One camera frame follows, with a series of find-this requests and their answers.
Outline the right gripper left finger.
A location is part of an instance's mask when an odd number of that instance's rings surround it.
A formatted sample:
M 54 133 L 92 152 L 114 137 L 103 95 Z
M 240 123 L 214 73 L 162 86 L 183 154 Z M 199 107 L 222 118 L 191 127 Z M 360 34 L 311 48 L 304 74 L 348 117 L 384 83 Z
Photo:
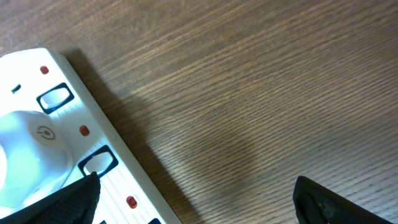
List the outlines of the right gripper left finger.
M 1 219 L 2 224 L 91 224 L 100 199 L 96 172 Z

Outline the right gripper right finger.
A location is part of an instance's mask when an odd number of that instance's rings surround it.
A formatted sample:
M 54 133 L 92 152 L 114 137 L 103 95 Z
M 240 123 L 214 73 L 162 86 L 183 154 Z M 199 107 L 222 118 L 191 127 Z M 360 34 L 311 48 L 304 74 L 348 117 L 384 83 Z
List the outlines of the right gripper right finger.
M 392 224 L 305 176 L 296 180 L 293 201 L 300 224 Z

